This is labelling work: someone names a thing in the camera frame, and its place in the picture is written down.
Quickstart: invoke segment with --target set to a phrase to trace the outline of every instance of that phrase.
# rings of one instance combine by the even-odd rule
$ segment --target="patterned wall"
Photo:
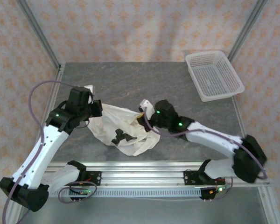
[[[31,151],[37,127],[27,106],[30,89],[56,70],[15,0],[0,0],[0,180],[12,175]],[[42,117],[50,84],[33,97]],[[6,196],[0,190],[0,223]]]
[[[229,52],[256,0],[28,0],[58,60],[184,61]]]
[[[268,156],[280,209],[280,0],[267,2],[233,66],[245,85],[241,117]]]

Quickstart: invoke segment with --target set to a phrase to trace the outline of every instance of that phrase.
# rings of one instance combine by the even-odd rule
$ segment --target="white plastic basket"
[[[203,102],[228,98],[245,90],[233,66],[220,50],[187,55],[186,62]]]

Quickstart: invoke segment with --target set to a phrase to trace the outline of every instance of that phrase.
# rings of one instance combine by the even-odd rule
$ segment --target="granite surface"
[[[142,99],[152,104],[167,99],[179,113],[232,135],[240,127],[231,98],[202,102],[185,62],[67,63],[62,81],[94,85],[95,99],[138,111]],[[68,99],[70,87],[61,85],[56,105]],[[106,146],[88,128],[76,129],[57,151],[53,161],[203,161],[224,155],[202,145],[161,137],[159,143],[136,157]]]

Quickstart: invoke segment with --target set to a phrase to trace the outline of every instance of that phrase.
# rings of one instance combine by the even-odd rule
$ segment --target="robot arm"
[[[204,161],[197,172],[204,184],[226,176],[237,176],[245,182],[254,183],[260,172],[259,164],[263,166],[266,162],[266,156],[254,137],[247,135],[241,138],[224,134],[205,127],[193,119],[179,116],[167,100],[157,102],[154,108],[147,100],[143,100],[140,111],[146,111],[150,126],[166,128],[174,137],[205,145],[228,157],[219,161]],[[259,164],[240,147],[241,145],[248,149]]]
[[[76,86],[71,89],[67,101],[63,101],[50,112],[44,127],[44,143],[34,163],[22,177],[24,169],[32,161],[41,144],[38,140],[28,158],[11,178],[3,177],[0,188],[8,196],[16,180],[21,177],[12,195],[12,200],[29,210],[38,211],[47,201],[49,192],[57,190],[69,182],[84,181],[86,167],[76,161],[69,162],[63,169],[49,175],[43,174],[58,148],[71,132],[90,117],[102,116],[100,100],[93,101],[92,86]]]

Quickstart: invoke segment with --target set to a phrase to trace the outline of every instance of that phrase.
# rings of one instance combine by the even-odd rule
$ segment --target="gray floor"
[[[94,85],[95,99],[138,111],[142,99],[151,103],[167,99],[176,111],[223,133],[240,135],[231,98],[202,102],[185,62],[156,63],[67,63],[62,81]],[[67,100],[70,87],[61,85],[56,106]],[[126,156],[116,147],[97,140],[88,128],[76,129],[60,147],[54,161],[203,161],[223,155],[196,143],[161,137],[145,153]]]
[[[266,224],[257,188],[233,188],[218,201],[91,198],[75,204],[47,201],[22,224]]]

